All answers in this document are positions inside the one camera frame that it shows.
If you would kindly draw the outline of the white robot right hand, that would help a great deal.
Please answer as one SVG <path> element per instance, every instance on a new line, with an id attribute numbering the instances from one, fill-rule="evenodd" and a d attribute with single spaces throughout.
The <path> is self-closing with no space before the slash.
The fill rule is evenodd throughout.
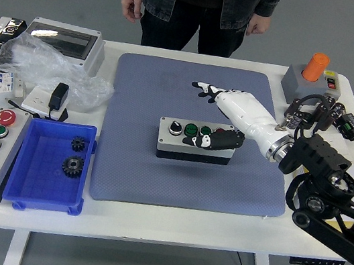
<path id="1" fill-rule="evenodd" d="M 220 112 L 246 138 L 254 140 L 269 161 L 276 161 L 280 148 L 291 142 L 289 133 L 277 128 L 274 117 L 251 93 L 220 89 L 202 82 L 193 82 L 192 85 L 201 89 L 200 97 L 209 96 L 208 102 L 216 103 Z"/>

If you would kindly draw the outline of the person's left hand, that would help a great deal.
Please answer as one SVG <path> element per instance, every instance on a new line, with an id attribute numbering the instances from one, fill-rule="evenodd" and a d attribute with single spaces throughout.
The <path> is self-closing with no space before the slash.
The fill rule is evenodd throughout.
<path id="1" fill-rule="evenodd" d="M 254 13 L 249 20 L 245 35 L 264 34 L 270 28 L 271 20 L 271 17 L 264 17 Z"/>

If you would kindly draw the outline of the person's right hand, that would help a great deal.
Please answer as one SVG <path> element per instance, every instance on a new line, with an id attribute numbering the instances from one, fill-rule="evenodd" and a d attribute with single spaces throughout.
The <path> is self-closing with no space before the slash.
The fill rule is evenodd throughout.
<path id="1" fill-rule="evenodd" d="M 142 0 L 121 0 L 122 15 L 127 21 L 135 23 L 142 18 L 141 6 Z"/>

